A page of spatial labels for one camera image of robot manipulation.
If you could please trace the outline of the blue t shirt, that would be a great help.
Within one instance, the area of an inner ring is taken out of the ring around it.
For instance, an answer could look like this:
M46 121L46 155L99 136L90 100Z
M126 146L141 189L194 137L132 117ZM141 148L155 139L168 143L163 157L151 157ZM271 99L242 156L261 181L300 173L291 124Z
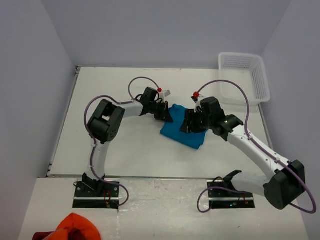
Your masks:
M169 113L173 122L165 122L160 134L174 140L182 145L198 150L205 142L206 131L200 133L184 133L180 131L183 124L186 108L181 105L173 104L169 108Z

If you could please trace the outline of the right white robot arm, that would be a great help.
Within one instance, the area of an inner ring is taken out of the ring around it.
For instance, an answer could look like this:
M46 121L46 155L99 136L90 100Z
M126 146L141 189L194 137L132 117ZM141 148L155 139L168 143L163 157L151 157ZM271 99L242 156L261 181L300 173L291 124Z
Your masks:
M257 139L235 115L226 115L215 97L193 97L193 109L185 111L180 131L186 134L211 130L216 136L235 146L253 161L263 176L234 170L223 179L223 191L233 197L239 192L264 196L276 209L282 210L306 190L305 168L289 161Z

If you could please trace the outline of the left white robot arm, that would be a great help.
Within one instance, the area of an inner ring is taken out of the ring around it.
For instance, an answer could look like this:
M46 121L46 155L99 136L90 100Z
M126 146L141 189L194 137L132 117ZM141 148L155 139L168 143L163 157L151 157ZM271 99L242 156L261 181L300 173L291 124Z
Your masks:
M127 102L117 102L112 97L101 95L94 100L102 98L89 120L87 113L93 101L85 109L84 125L93 140L87 171L82 175L82 182L92 196L97 197L103 193L105 178L105 162L111 141L117 136L123 119L140 117L152 114L158 121L172 123L166 97L171 94L169 90L153 89L147 87L142 94Z

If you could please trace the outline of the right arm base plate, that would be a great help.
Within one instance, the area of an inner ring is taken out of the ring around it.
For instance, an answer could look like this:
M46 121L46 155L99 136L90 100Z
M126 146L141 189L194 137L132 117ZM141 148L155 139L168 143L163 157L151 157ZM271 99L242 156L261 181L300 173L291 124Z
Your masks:
M222 189L208 191L209 206L212 209L254 209L252 193L233 193Z

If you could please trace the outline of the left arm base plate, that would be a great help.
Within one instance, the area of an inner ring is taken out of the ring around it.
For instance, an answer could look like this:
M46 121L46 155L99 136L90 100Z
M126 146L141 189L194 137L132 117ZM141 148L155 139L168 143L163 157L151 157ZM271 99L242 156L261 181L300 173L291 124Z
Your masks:
M101 190L94 191L81 181L73 183L75 187L73 209L119 209L119 188L114 184L104 184Z

